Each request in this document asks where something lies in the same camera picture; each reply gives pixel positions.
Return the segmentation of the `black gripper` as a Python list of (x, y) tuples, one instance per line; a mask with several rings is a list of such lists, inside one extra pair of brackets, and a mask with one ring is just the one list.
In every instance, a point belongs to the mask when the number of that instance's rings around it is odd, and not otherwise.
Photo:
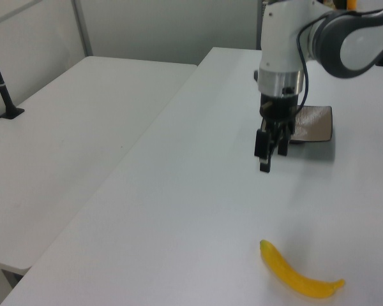
[(260, 95), (261, 128), (257, 130), (254, 156), (259, 159), (259, 170), (269, 173), (271, 135), (275, 135), (282, 128), (278, 140), (278, 155), (286, 156), (289, 146), (289, 135), (295, 131), (297, 111), (297, 96), (271, 97)]

